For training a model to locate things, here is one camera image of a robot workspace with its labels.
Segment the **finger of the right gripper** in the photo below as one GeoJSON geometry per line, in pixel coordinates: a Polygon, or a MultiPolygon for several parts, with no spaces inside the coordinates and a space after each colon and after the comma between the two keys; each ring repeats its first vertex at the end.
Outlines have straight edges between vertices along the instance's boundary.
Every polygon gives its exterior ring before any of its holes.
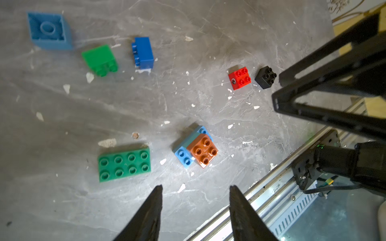
{"type": "Polygon", "coordinates": [[[276,112],[325,124],[373,140],[385,140],[385,119],[297,103],[313,91],[362,97],[386,97],[386,33],[373,12],[279,75],[281,89],[272,94],[276,112]],[[320,68],[296,75],[346,44],[352,49],[320,68]]]}

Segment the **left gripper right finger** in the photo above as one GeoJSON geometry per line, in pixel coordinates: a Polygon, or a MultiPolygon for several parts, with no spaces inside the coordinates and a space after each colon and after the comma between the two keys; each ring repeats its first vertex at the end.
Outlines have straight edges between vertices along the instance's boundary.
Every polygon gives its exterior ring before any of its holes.
{"type": "Polygon", "coordinates": [[[230,186],[230,219],[235,241],[276,241],[236,185],[230,186]]]}

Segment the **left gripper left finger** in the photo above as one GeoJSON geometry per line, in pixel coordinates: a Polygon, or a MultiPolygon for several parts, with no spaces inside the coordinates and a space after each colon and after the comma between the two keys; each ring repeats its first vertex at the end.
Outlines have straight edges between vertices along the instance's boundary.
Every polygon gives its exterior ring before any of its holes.
{"type": "Polygon", "coordinates": [[[114,241],[157,241],[161,226],[162,185],[156,186],[114,241]]]}

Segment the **light blue 2x4 brick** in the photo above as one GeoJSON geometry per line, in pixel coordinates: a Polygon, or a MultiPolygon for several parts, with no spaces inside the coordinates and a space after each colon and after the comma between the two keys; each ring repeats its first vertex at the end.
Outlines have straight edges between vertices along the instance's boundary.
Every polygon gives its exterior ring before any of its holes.
{"type": "MultiPolygon", "coordinates": [[[[197,126],[192,132],[200,132],[201,134],[206,134],[212,140],[210,133],[207,131],[207,129],[204,126],[197,126]]],[[[173,149],[173,152],[175,156],[178,158],[178,160],[181,162],[181,164],[186,169],[188,169],[194,163],[195,157],[192,156],[192,154],[187,148],[184,148],[181,146],[182,142],[177,144],[177,146],[173,149]]]]}

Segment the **orange 2x2 brick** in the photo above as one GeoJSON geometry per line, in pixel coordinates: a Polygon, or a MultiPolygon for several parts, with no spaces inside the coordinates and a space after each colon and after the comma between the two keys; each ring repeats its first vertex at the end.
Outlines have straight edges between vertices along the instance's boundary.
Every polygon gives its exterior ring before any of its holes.
{"type": "Polygon", "coordinates": [[[219,150],[206,134],[200,134],[187,149],[202,168],[206,168],[219,153],[219,150]]]}

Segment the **teal 2x2 brick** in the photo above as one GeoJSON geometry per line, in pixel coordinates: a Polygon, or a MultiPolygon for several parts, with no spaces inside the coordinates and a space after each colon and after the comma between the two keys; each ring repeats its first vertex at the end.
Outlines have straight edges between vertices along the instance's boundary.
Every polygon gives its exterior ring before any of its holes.
{"type": "Polygon", "coordinates": [[[201,133],[192,132],[182,142],[181,146],[187,148],[201,133]]]}

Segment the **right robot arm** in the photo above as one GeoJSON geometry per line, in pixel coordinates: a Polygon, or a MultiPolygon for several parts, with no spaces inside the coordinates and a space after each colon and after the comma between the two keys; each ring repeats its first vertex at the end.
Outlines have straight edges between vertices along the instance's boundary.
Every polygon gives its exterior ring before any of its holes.
{"type": "Polygon", "coordinates": [[[386,193],[386,121],[297,102],[313,91],[386,96],[386,33],[379,30],[380,16],[372,13],[279,75],[281,89],[272,95],[276,112],[369,138],[354,149],[320,144],[297,158],[292,170],[305,194],[339,189],[311,189],[321,173],[349,178],[350,190],[386,193]]]}

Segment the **green 2x4 brick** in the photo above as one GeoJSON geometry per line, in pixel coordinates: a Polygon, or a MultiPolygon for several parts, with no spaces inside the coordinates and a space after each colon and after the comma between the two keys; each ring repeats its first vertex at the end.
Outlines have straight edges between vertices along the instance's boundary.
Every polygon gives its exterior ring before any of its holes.
{"type": "Polygon", "coordinates": [[[103,154],[98,157],[99,182],[150,173],[150,149],[141,148],[103,154]]]}

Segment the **black 2x2 brick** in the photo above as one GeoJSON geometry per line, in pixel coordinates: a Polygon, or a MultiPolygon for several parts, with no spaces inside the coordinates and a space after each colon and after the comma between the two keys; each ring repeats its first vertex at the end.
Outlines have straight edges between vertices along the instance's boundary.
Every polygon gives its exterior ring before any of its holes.
{"type": "Polygon", "coordinates": [[[272,68],[265,66],[259,70],[255,81],[262,89],[268,89],[272,87],[276,77],[277,74],[273,72],[272,68]]]}

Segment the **red 2x2 brick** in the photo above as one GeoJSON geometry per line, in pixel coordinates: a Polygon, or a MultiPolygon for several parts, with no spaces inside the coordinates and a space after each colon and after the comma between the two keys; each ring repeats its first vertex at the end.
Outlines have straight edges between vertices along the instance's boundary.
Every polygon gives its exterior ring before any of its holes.
{"type": "Polygon", "coordinates": [[[244,86],[251,83],[251,78],[248,73],[248,69],[243,67],[228,74],[233,90],[243,88],[244,86]]]}

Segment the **green 2x2 brick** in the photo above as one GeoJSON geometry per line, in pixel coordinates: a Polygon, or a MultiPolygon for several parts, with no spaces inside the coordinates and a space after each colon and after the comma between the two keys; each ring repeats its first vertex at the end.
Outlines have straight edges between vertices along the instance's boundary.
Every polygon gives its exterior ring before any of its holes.
{"type": "Polygon", "coordinates": [[[89,69],[99,77],[118,71],[118,63],[109,45],[83,51],[81,55],[89,69]]]}

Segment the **dark blue 2x2 brick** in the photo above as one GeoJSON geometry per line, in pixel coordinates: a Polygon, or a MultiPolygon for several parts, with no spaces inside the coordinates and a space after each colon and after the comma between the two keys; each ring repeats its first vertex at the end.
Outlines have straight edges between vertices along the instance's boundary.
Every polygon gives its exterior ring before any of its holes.
{"type": "Polygon", "coordinates": [[[136,37],[132,43],[132,52],[135,66],[141,70],[152,69],[154,66],[154,56],[148,37],[136,37]]]}

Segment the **light blue 2x2 brick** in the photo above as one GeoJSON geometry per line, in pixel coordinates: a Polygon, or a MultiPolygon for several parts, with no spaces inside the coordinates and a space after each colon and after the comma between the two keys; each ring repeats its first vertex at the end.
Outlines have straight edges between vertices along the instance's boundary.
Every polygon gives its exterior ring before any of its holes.
{"type": "Polygon", "coordinates": [[[71,30],[61,14],[28,12],[31,41],[46,50],[73,50],[71,30]]]}

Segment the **aluminium front rail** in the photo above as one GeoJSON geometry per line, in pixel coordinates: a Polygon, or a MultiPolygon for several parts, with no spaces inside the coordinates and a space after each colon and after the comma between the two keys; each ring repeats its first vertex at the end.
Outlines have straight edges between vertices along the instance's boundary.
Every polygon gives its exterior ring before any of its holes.
{"type": "Polygon", "coordinates": [[[341,230],[350,230],[349,239],[359,240],[370,232],[377,236],[378,209],[384,198],[364,189],[328,191],[305,194],[296,184],[292,164],[310,153],[318,144],[353,147],[359,136],[331,127],[317,125],[317,132],[278,165],[272,166],[266,176],[256,181],[245,193],[252,208],[271,232],[281,241],[299,240],[300,224],[315,217],[323,220],[337,218],[329,224],[331,232],[317,228],[315,236],[325,240],[341,230]]]}

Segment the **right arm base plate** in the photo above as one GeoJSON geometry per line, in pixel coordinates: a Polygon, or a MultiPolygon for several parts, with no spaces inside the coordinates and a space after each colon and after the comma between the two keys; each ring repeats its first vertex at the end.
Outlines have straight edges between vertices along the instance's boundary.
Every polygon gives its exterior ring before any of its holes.
{"type": "Polygon", "coordinates": [[[326,146],[341,147],[337,130],[331,129],[314,140],[311,146],[291,164],[295,181],[301,191],[307,190],[320,177],[321,172],[317,170],[315,151],[326,146]]]}

